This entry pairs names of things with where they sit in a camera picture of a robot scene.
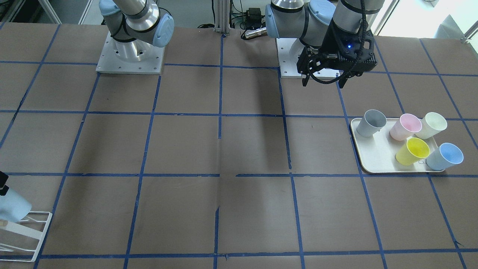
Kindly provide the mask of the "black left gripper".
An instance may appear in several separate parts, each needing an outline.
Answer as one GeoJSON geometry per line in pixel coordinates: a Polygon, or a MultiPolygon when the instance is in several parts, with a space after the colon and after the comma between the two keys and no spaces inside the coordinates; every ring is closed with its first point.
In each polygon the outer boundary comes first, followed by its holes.
{"type": "Polygon", "coordinates": [[[342,89],[351,78],[351,73],[343,73],[345,66],[339,62],[338,53],[320,52],[312,47],[304,47],[297,61],[297,71],[302,75],[302,86],[309,79],[330,81],[340,75],[338,86],[342,89]]]}

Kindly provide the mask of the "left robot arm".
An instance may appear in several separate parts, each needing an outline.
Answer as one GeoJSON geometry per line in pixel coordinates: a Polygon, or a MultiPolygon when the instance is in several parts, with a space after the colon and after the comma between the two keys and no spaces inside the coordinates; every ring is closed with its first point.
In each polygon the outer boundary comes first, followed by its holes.
{"type": "Polygon", "coordinates": [[[272,0],[265,7],[265,25],[272,38],[295,38],[303,46],[295,61],[302,85],[360,77],[377,66],[375,39],[369,24],[382,0],[272,0]]]}

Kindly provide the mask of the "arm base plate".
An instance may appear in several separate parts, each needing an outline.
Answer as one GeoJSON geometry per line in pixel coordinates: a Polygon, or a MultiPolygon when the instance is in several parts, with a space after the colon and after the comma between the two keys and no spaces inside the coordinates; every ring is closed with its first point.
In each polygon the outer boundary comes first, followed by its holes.
{"type": "Polygon", "coordinates": [[[281,78],[300,79],[297,61],[305,47],[297,38],[276,38],[281,78]]]}
{"type": "Polygon", "coordinates": [[[160,75],[164,51],[164,48],[140,40],[118,42],[108,32],[96,71],[102,74],[160,75]]]}

